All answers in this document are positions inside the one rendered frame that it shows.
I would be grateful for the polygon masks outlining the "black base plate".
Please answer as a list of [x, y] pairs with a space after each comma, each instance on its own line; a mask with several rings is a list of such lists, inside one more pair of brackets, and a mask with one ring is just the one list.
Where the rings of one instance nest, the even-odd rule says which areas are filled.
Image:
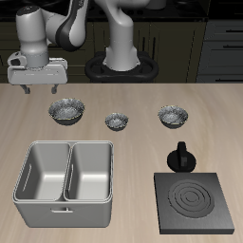
[[128, 71], [115, 71], [103, 64], [104, 51], [98, 51], [85, 65], [85, 75], [95, 84], [152, 83], [159, 74], [158, 64], [145, 51], [138, 52], [140, 65]]

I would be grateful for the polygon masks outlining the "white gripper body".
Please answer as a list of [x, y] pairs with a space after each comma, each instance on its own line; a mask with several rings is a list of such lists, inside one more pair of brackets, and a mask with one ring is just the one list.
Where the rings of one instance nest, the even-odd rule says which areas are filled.
[[8, 79], [10, 84], [65, 84], [67, 61], [50, 58], [44, 67], [28, 67], [24, 57], [9, 60]]

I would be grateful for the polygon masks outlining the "black stove knob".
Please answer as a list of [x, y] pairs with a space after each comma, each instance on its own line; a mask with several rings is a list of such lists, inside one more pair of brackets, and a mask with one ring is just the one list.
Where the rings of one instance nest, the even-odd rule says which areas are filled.
[[167, 165], [176, 173], [190, 173], [196, 167], [196, 158], [187, 151], [186, 143], [179, 141], [177, 149], [168, 155]]

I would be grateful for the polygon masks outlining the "large grey bowl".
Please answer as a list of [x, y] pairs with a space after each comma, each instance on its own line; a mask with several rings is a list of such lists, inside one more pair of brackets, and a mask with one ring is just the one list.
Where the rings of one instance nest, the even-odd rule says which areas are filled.
[[64, 98], [51, 104], [49, 116], [60, 125], [72, 125], [78, 122], [85, 110], [84, 104], [74, 98]]

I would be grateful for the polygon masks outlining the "dark grey stove plate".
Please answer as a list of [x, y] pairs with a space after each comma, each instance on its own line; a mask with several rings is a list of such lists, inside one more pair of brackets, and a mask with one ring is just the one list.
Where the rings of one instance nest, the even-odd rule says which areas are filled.
[[155, 173], [160, 234], [233, 234], [216, 173]]

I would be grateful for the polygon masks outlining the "dark kitchen cupboards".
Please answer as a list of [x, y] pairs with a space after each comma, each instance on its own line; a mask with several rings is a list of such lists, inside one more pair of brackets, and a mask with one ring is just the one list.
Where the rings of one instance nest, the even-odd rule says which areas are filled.
[[[16, 33], [15, 15], [24, 6], [37, 5], [48, 11], [67, 14], [69, 0], [0, 0], [0, 83], [8, 80], [8, 57], [20, 49]], [[168, 0], [163, 10], [126, 9], [134, 21], [134, 46], [145, 51], [159, 65], [156, 83], [192, 83], [196, 78], [205, 24], [200, 20], [178, 16], [178, 0]], [[103, 10], [90, 3], [87, 33], [84, 45], [75, 52], [67, 52], [55, 45], [49, 46], [49, 55], [64, 58], [68, 63], [68, 81], [87, 83], [84, 66], [98, 51], [104, 51], [110, 42], [107, 18]]]

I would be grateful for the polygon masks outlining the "small grey bowl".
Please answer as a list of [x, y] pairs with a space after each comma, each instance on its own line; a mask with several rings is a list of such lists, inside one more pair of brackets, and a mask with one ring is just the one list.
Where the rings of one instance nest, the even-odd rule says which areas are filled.
[[123, 113], [112, 113], [105, 118], [104, 123], [113, 131], [122, 131], [128, 124], [128, 121], [129, 118]]

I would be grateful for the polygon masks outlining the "white two-bin basket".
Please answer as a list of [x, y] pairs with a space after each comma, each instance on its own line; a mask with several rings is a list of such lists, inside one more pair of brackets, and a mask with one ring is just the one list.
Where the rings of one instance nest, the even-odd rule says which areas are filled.
[[30, 228], [105, 228], [111, 219], [113, 167], [110, 141], [35, 141], [13, 203]]

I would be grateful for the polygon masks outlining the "medium grey bowl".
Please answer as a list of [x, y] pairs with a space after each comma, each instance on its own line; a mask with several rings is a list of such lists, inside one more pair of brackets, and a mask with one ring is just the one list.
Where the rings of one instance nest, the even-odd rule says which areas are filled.
[[161, 123], [167, 128], [177, 129], [187, 122], [189, 115], [181, 107], [166, 105], [159, 110], [158, 117]]

